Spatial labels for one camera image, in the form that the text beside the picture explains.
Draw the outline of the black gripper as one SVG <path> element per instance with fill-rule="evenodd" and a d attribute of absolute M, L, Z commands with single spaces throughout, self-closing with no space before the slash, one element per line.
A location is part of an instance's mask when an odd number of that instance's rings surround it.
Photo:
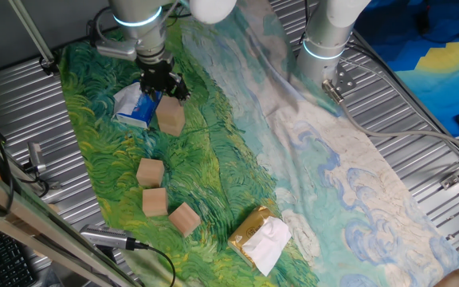
<path fill-rule="evenodd" d="M 149 94 L 151 91 L 166 92 L 167 94 L 172 94 L 178 100 L 188 100 L 190 91 L 182 75 L 178 75 L 175 78 L 173 73 L 174 66 L 174 60 L 162 60 L 155 64 L 145 64 L 140 61 L 140 90 L 145 94 Z"/>

